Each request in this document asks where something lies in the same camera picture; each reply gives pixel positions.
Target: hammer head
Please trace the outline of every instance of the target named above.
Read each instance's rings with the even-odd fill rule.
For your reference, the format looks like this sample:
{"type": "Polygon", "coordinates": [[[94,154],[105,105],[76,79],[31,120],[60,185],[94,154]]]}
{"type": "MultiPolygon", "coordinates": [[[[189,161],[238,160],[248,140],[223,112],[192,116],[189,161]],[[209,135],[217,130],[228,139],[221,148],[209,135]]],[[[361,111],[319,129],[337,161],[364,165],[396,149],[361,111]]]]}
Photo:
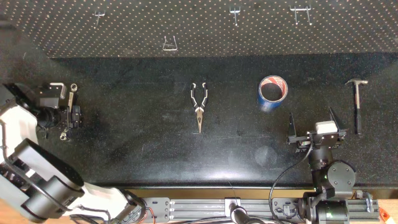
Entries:
{"type": "Polygon", "coordinates": [[[350,79],[348,82],[346,82],[346,84],[347,84],[347,83],[350,83],[350,82],[353,82],[354,85],[359,85],[359,84],[365,85],[365,84],[368,84],[368,81],[367,81],[367,80],[362,80],[362,79],[360,79],[360,78],[352,78],[352,79],[350,79]]]}

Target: black table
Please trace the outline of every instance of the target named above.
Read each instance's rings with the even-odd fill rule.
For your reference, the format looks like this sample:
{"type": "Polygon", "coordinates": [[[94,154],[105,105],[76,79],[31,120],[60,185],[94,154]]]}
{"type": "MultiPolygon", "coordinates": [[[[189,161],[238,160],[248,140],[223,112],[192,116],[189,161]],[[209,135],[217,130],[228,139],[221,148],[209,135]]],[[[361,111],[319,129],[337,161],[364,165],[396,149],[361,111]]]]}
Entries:
{"type": "MultiPolygon", "coordinates": [[[[40,144],[86,182],[114,187],[270,187],[303,154],[286,144],[289,112],[298,135],[329,120],[328,106],[349,127],[335,159],[357,169],[356,186],[398,187],[397,54],[276,55],[226,58],[9,57],[2,82],[77,83],[85,127],[73,141],[59,133],[40,144]],[[289,86],[280,108],[263,113],[257,88],[268,75],[289,86]],[[354,134],[351,78],[360,87],[364,138],[354,134]],[[192,82],[207,82],[209,100],[198,134],[192,82]]],[[[307,164],[283,188],[311,188],[307,164]]]]}

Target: blue tape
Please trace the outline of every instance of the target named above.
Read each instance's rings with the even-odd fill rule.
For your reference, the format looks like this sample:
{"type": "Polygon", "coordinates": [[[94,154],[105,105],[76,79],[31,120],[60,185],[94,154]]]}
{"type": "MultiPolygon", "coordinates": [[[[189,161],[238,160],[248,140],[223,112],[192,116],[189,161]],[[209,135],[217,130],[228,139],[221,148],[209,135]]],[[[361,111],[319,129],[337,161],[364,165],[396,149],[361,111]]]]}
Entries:
{"type": "Polygon", "coordinates": [[[264,112],[270,112],[273,109],[277,108],[282,101],[286,98],[287,95],[287,83],[286,81],[276,75],[270,75],[268,77],[265,77],[261,80],[260,85],[259,85],[259,90],[258,90],[258,102],[259,102],[259,107],[260,110],[264,112]],[[279,86],[280,90],[282,91],[282,98],[276,101],[271,101],[267,100],[261,93],[261,87],[265,84],[268,83],[273,83],[277,86],[279,86]]]}

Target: pliers handle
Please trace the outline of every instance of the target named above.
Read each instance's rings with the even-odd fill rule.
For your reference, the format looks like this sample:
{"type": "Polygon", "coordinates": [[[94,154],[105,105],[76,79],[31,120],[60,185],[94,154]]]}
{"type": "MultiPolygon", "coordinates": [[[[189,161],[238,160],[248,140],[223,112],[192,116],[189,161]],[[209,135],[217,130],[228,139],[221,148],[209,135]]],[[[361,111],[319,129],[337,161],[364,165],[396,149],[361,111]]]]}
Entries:
{"type": "Polygon", "coordinates": [[[205,92],[205,97],[203,98],[203,101],[202,101],[201,105],[198,105],[198,103],[197,103],[197,101],[195,99],[195,88],[196,87],[197,87],[197,85],[192,83],[192,86],[191,86],[191,101],[192,101],[192,105],[193,105],[193,108],[195,109],[195,112],[197,112],[198,110],[202,110],[202,112],[204,112],[205,111],[205,106],[207,104],[207,85],[206,85],[206,83],[202,84],[202,87],[203,87],[204,92],[205,92]]]}

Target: hammer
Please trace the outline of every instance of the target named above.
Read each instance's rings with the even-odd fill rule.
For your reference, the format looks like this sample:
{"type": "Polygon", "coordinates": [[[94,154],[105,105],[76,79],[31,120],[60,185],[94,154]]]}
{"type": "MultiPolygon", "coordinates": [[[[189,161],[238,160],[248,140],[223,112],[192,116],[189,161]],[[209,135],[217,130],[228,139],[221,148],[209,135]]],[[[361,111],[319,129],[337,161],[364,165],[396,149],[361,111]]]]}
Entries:
{"type": "Polygon", "coordinates": [[[368,84],[367,80],[361,80],[359,78],[353,78],[349,80],[347,83],[353,82],[355,85],[355,103],[356,103],[356,114],[355,114],[355,121],[356,121],[356,134],[360,137],[362,136],[362,125],[361,125],[361,112],[359,110],[359,84],[368,84]]]}

